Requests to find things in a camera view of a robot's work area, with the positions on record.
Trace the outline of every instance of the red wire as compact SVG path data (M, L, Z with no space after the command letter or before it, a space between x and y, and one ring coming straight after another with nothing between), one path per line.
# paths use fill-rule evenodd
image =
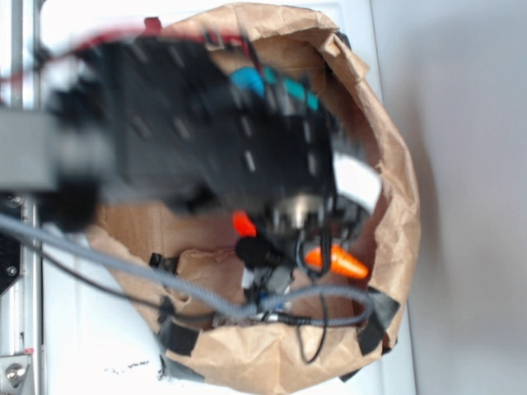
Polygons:
M62 53L58 56L55 56L53 58L48 59L45 63L40 65L43 67L47 62L53 62L62 58L66 58L68 56L73 56L83 50L96 47L98 45L107 44L114 41L119 41L122 39L125 39L127 37L158 37L159 33L157 31L151 30L144 30L144 28L115 28L112 30L107 30L99 33L98 35L94 35L90 39L87 39L86 41L81 42L79 45L74 47L73 49L68 50L65 53ZM172 37L174 39L180 39L180 40L190 40L202 44L206 44L207 40L205 35L185 35L185 34L173 34L168 35L167 37ZM241 35L233 35L233 34L211 34L211 37L213 37L213 40L215 41L214 44L220 44L218 41L218 38L221 37L222 41L226 44L233 45L233 46L240 46L244 55L250 59L251 61L254 61L254 59L251 59L250 57L250 49L249 49L249 41L247 39L244 39ZM261 65L255 64L256 68L260 71ZM24 75L29 70L21 69L15 72L14 74L11 74L7 77L0 77L0 85L2 83L17 83L20 82L21 79L24 77Z

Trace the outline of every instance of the gray braided cable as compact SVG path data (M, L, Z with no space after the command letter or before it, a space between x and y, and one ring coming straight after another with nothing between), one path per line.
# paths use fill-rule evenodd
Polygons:
M191 282L172 276L166 272L151 268L134 265L122 259L115 258L104 253L82 247L68 239L62 239L40 228L33 228L29 225L15 220L4 214L0 214L0 231L10 235L22 235L29 239L36 239L42 243L52 245L67 253L71 253L79 258L84 258L88 262L98 263L106 268L114 269L120 272L126 272L136 277L145 278L150 281L161 283L163 286L188 294L195 299L201 300L208 304L220 314L232 318L250 318L254 317L259 311L271 311L280 304L287 301L302 299L310 296L339 296L351 300L357 300L365 306L364 311L354 317L349 318L331 318L326 323L327 326L347 326L354 325L367 318L373 310L373 304L368 295L362 290L351 286L308 286L294 290L285 295L271 295L264 299L260 306L256 304L234 304L229 300L221 297L211 290L196 286ZM312 325L324 326L324 320L313 319Z

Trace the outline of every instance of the crumpled paper bag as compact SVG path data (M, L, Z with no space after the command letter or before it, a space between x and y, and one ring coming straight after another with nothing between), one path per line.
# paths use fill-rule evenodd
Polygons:
M356 371L395 345L420 239L413 164L401 135L365 80L368 66L336 35L338 27L324 14L296 7L236 3L168 26L162 34L201 34L203 27L223 32L242 30L253 41L263 63L292 77L309 76L312 91L340 118L350 137L361 142L368 162L383 180L375 213L351 247L372 268L368 286L401 304L382 342L373 351L362 354L360 328L330 328L319 359L305 365L296 329L274 323L247 328L203 327L190 356L166 352L166 357L190 368L207 383L248 393L293 393ZM247 65L244 60L233 62L221 51L212 53L212 58L227 73ZM92 248L136 264L145 265L152 252L180 256L178 271L182 277L241 302L240 289L231 289L240 284L242 266L232 253L237 236L228 216L181 219L160 203L102 207L96 226L87 236ZM123 273L113 274L131 295L154 303L168 297L178 311L189 314L207 311L207 306L160 285ZM330 276L324 280L343 279ZM296 281L302 281L298 274ZM218 282L228 286L219 286ZM346 315L352 311L350 304L333 300L329 305L331 314ZM158 333L159 314L144 306L136 308L152 331ZM316 300L305 302L301 309L319 314ZM321 329L305 327L301 333L305 353L312 355Z

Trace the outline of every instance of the orange object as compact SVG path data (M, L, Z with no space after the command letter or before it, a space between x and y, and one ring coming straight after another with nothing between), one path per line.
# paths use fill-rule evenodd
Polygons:
M320 252L320 248L309 251L305 256L305 263L322 267L322 253ZM331 247L331 272L362 280L368 276L370 271L364 263L345 251L342 247L334 244Z
M249 216L247 216L245 211L234 211L232 213L232 225L234 225L234 229L236 229L238 235L242 237L256 236L256 226L253 224L253 221L250 220Z

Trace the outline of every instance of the bolt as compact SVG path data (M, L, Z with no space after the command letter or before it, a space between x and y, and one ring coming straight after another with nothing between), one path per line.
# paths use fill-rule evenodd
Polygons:
M22 205L23 201L20 196L11 195L10 193L6 196L6 204L11 208L17 208Z
M306 212L302 210L295 210L291 216L291 226L294 229L302 229L305 224Z
M16 269L16 267L10 266L7 268L6 272L8 276L13 277L13 276L16 276L16 274L18 273L18 270Z
M24 374L26 374L26 369L22 368L19 364L13 364L6 370L6 377L10 382L22 379Z

